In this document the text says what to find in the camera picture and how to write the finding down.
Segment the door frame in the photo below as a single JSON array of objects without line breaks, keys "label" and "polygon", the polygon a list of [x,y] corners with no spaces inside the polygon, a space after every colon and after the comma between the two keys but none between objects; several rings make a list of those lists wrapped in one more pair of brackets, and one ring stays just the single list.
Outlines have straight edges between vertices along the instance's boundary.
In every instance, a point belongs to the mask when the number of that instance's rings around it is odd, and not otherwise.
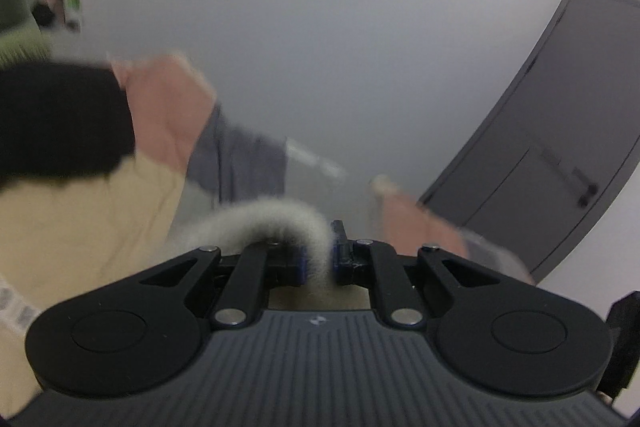
[{"label": "door frame", "polygon": [[[540,54],[540,51],[544,48],[548,38],[551,36],[554,27],[560,22],[560,19],[564,15],[566,6],[570,0],[561,0],[556,12],[551,17],[549,24],[546,26],[544,32],[540,36],[540,39],[536,43],[533,51],[530,53],[527,60],[524,62],[511,84],[504,91],[494,108],[489,111],[487,117],[482,121],[478,129],[472,134],[471,138],[466,142],[460,152],[452,159],[449,165],[438,176],[436,181],[431,184],[428,190],[421,195],[420,203],[428,205],[429,200],[433,197],[434,193],[442,187],[449,176],[458,168],[458,166],[464,161],[468,153],[473,149],[478,140],[482,137],[489,126],[494,122],[498,113],[502,110],[504,105],[511,98],[518,84],[529,73],[529,70],[533,67],[536,61],[536,57]],[[625,2],[640,8],[640,0],[617,0]],[[594,227],[598,220],[604,215],[605,211],[609,208],[611,203],[616,199],[622,187],[625,186],[631,174],[636,170],[640,162],[640,137],[636,140],[631,151],[625,158],[620,169],[614,175],[612,181],[604,187],[599,193],[598,199],[592,204],[590,210],[584,215],[584,217],[578,222],[578,224],[565,236],[560,244],[536,267],[531,271],[531,275],[536,282],[542,281],[560,262],[571,253],[571,251],[580,243],[585,235]]]}]

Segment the ribbed gray surface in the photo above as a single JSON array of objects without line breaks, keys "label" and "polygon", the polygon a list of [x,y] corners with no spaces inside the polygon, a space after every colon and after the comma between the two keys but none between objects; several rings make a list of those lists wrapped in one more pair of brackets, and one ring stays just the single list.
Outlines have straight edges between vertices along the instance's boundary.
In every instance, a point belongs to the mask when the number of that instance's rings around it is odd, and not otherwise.
[{"label": "ribbed gray surface", "polygon": [[[316,320],[321,315],[326,321]],[[172,382],[89,401],[47,391],[21,427],[604,427],[623,419],[591,393],[548,403],[484,393],[452,375],[417,334],[362,312],[264,313],[213,336]]]}]

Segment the yellow fabric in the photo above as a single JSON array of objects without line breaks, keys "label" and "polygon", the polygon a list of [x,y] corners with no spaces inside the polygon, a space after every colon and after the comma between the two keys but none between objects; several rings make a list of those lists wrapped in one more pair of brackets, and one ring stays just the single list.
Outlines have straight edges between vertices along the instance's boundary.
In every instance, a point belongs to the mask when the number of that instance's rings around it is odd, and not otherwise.
[{"label": "yellow fabric", "polygon": [[[145,268],[163,243],[184,176],[143,155],[108,177],[21,182],[0,192],[0,276],[45,310]],[[23,339],[0,323],[0,414],[39,391]]]}]

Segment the gray door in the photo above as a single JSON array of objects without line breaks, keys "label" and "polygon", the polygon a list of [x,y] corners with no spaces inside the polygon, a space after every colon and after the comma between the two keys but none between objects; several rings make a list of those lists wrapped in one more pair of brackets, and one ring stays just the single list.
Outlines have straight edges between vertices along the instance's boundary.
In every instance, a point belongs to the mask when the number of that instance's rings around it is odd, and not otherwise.
[{"label": "gray door", "polygon": [[434,212],[514,251],[534,274],[640,136],[640,6],[565,0],[555,19],[491,121],[426,195]]}]

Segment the white wall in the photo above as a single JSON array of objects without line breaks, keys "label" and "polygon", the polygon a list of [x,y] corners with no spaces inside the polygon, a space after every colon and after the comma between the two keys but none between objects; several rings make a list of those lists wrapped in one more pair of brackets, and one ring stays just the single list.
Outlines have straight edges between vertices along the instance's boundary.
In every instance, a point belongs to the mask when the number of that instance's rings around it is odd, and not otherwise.
[{"label": "white wall", "polygon": [[84,57],[188,52],[236,120],[418,195],[560,0],[83,0]]},{"label": "white wall", "polygon": [[[614,301],[640,290],[640,169],[541,286],[582,302],[602,317]],[[634,379],[616,406],[627,415],[640,407],[640,378]]]}]

